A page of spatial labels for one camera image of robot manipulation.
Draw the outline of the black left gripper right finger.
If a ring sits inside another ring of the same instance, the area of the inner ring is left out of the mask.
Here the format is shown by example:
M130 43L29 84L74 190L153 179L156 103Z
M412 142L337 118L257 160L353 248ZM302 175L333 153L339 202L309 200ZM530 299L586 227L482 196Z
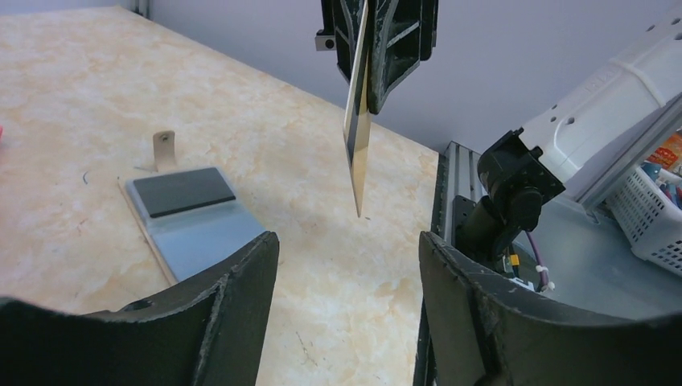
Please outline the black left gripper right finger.
M432 232L421 284L440 385L678 385L681 317L640 321L524 289Z

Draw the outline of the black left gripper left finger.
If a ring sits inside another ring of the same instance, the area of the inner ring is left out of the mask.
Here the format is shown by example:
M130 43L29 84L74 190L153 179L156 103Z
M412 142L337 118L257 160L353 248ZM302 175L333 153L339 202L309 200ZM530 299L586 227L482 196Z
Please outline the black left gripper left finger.
M119 311L66 314L1 300L4 385L253 385L279 240L264 232L228 259Z

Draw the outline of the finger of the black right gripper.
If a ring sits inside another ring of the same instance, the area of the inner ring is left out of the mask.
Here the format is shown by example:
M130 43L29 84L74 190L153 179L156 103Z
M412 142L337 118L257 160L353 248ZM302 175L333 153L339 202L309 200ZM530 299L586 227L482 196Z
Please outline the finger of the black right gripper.
M429 60L436 45L438 0L369 2L368 109L378 114L388 94Z
M357 45L363 41L360 24L368 1L322 0L320 5L323 27L315 34L315 49L336 52L337 68L348 83L354 71L362 80L366 55Z

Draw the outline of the beige blue card holder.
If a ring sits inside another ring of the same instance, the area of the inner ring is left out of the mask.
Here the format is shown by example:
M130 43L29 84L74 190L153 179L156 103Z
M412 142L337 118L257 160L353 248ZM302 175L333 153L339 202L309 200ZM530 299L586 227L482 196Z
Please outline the beige blue card holder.
M175 157L175 132L166 130L152 137L154 164L142 176L122 179L121 193L131 210L159 267L172 285L195 276L228 259L265 231L264 226L238 199L152 219L144 210L132 182L156 175L217 166L179 167Z

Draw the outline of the gold black-stripe credit card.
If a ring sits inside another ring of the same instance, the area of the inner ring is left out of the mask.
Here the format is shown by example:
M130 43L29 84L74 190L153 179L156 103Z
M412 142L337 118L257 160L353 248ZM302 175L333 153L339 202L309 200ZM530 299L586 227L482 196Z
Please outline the gold black-stripe credit card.
M344 118L344 134L355 211L361 217L364 197L364 181L368 164L371 114L368 112L368 24L369 3L362 1L356 15L359 17L358 34L355 38L354 59Z

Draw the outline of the thin credit card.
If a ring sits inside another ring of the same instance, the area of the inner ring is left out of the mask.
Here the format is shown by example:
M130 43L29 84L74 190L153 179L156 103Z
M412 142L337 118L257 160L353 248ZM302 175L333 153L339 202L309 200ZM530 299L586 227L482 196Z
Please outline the thin credit card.
M135 179L132 188L152 219L236 199L215 167Z

